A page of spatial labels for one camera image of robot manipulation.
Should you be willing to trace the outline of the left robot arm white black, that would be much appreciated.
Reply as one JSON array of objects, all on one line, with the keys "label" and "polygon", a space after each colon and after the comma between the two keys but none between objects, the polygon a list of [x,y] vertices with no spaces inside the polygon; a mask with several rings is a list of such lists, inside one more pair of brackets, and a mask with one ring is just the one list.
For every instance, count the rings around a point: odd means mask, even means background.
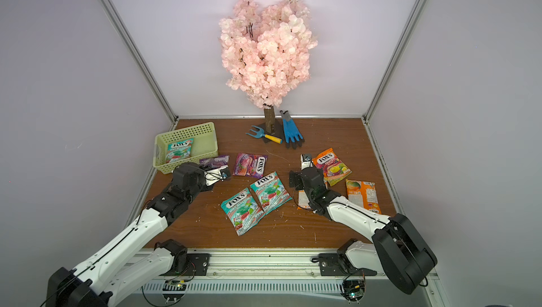
[{"label": "left robot arm white black", "polygon": [[48,281],[44,306],[117,306],[152,279],[172,273],[194,277],[188,250],[175,240],[158,243],[144,259],[128,265],[155,236],[189,208],[199,193],[211,191],[231,177],[228,167],[210,169],[192,162],[173,171],[171,182],[141,213],[103,248],[71,270],[57,270]]}]

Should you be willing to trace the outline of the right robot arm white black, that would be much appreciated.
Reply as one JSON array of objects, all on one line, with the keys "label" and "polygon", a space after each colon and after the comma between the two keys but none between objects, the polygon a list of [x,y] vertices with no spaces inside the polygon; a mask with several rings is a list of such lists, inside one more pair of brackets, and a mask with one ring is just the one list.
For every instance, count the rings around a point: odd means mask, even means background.
[{"label": "right robot arm white black", "polygon": [[397,213],[390,217],[369,211],[328,188],[321,169],[305,168],[289,173],[289,185],[304,191],[317,215],[340,223],[368,239],[350,239],[334,255],[317,257],[324,275],[344,275],[342,293],[359,300],[361,282],[355,276],[384,274],[399,291],[412,294],[436,267],[438,260],[412,222]]}]

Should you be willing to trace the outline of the green mint blossom candy bag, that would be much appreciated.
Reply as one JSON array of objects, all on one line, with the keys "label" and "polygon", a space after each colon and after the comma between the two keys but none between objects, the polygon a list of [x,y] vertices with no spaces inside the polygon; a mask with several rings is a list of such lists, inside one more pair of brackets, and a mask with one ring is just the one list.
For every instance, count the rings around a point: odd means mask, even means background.
[{"label": "green mint blossom candy bag", "polygon": [[292,199],[278,177],[277,172],[268,174],[250,185],[267,215]]}]

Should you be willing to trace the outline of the purple Fox's berries candy bag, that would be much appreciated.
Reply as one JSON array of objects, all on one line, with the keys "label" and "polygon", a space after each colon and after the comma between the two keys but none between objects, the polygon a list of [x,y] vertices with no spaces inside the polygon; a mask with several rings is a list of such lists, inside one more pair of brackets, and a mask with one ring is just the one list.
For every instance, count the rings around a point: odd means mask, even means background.
[{"label": "purple Fox's berries candy bag", "polygon": [[235,161],[233,175],[239,177],[262,178],[267,161],[268,156],[266,154],[239,153]]}]

